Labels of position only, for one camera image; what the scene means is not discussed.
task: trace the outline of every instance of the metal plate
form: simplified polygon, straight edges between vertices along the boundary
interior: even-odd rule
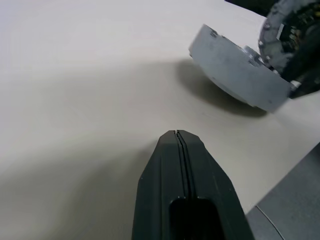
[[[207,25],[202,26],[189,51],[211,81],[240,101],[274,112],[288,98],[291,83]]]

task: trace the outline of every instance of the screw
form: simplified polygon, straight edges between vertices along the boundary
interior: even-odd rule
[[[263,27],[265,29],[269,29],[271,26],[270,26],[270,24],[268,22],[265,22]]]

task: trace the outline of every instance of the black plastic object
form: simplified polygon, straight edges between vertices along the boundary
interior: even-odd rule
[[[301,83],[289,96],[291,99],[320,90],[320,24],[313,27],[281,74],[288,82]]]
[[[198,136],[162,135],[138,183],[132,240],[253,240],[235,189]]]

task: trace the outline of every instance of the beige surface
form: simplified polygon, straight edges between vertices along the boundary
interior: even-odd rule
[[[220,0],[0,4],[0,239],[130,239],[138,178],[167,130],[198,135],[244,211],[320,138],[319,94],[264,114],[188,47],[203,23],[257,48],[263,17]]]

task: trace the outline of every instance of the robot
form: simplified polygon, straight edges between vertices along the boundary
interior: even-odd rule
[[[228,2],[264,15],[270,1]],[[222,90],[267,112],[288,98],[320,90],[320,1],[280,0],[258,39],[260,54],[202,26],[189,48],[196,64]]]

